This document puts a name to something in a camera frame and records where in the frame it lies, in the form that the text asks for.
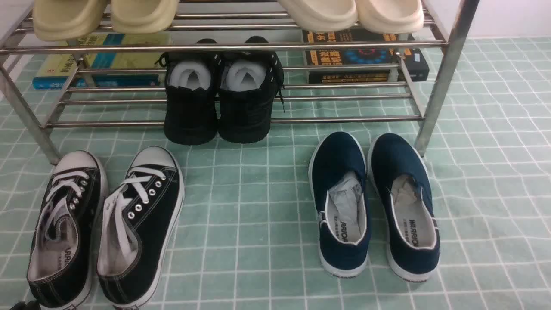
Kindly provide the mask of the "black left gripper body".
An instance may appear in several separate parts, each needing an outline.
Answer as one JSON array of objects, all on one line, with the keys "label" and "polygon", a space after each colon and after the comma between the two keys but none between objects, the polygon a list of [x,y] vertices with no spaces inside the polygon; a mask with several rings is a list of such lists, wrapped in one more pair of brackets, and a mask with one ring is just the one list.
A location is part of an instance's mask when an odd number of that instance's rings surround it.
[{"label": "black left gripper body", "polygon": [[41,310],[41,306],[37,301],[20,301],[10,308],[10,310]]}]

